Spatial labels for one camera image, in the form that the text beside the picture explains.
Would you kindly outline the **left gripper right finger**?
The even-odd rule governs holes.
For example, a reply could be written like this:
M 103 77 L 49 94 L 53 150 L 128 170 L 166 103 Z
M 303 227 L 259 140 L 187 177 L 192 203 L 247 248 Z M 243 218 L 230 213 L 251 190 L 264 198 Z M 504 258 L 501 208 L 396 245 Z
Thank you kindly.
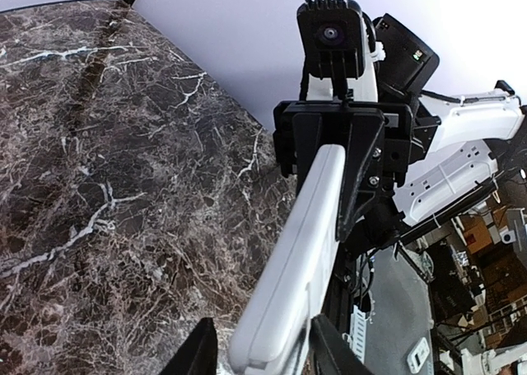
M 372 375 L 324 314 L 311 320 L 310 346 L 318 374 Z

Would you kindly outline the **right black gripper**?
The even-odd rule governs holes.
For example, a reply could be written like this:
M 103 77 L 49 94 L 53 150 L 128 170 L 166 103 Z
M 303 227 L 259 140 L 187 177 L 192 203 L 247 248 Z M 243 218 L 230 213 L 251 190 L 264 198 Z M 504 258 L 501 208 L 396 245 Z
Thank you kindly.
M 300 193 L 320 147 L 340 145 L 345 164 L 338 201 L 336 237 L 346 241 L 372 206 L 378 184 L 371 176 L 402 185 L 410 163 L 413 122 L 410 107 L 397 103 L 282 101 L 273 111 L 273 142 L 285 177 L 295 175 Z

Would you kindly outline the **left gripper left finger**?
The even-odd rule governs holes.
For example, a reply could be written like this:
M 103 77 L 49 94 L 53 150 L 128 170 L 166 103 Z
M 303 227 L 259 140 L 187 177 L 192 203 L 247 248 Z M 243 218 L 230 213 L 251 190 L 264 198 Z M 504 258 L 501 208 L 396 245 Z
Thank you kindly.
M 215 375 L 217 331 L 211 317 L 203 317 L 192 329 L 160 375 Z

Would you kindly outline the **white remote control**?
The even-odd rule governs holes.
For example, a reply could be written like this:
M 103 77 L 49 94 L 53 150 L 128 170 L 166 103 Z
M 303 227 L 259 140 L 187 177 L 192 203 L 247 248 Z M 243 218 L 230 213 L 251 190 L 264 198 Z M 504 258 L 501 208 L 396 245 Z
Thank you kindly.
M 300 374 L 312 319 L 320 314 L 338 249 L 345 150 L 328 144 L 308 176 L 231 337 L 236 374 Z

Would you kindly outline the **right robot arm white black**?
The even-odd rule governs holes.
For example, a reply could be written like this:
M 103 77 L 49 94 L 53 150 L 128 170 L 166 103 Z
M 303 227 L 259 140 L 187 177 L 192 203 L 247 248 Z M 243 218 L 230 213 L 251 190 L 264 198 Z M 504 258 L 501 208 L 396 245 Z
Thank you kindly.
M 301 91 L 274 111 L 277 162 L 296 176 L 279 245 L 387 246 L 499 171 L 526 110 L 487 93 L 425 90 L 439 58 L 391 15 L 302 10 Z

